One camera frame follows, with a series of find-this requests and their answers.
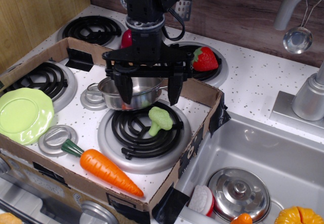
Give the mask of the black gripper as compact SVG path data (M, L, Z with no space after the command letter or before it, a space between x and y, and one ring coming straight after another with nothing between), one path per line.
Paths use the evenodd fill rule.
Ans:
M162 27L130 27L131 45L118 50L104 52L106 76L114 80L121 99L130 104L133 95L131 77L168 78L168 99L170 105L178 103L183 80L192 77L193 53L175 46L168 46L169 38Z

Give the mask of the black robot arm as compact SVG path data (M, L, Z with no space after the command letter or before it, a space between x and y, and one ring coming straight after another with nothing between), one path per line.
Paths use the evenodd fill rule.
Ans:
M165 13L173 15L180 24L182 18L173 5L179 0L125 0L126 26L131 30L132 45L124 49L105 52L106 75L110 77L125 103L133 96L134 77L168 79L168 99L178 102L183 82L192 77L193 53L167 46Z

